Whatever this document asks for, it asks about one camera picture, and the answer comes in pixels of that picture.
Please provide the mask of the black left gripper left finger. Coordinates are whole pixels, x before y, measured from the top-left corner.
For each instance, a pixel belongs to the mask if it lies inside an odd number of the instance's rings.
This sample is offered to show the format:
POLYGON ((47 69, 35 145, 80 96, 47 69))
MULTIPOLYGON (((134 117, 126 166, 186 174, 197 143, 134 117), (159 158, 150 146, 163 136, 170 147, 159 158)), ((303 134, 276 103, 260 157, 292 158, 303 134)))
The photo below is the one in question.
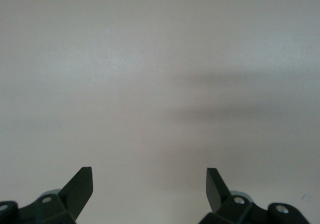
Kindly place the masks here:
POLYGON ((93 194, 91 167, 82 167, 62 188, 44 192, 19 208, 13 200, 0 202, 2 224, 75 224, 93 194))

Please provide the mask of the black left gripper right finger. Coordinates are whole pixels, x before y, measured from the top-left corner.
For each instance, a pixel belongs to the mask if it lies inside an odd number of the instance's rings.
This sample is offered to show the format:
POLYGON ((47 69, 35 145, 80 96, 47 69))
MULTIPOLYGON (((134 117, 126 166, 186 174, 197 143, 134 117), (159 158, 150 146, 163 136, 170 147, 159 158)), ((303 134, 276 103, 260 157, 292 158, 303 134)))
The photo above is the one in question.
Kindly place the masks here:
POLYGON ((267 209, 246 193, 230 191, 216 168, 206 170, 206 196, 211 207, 201 224, 308 224, 294 206, 274 202, 267 209))

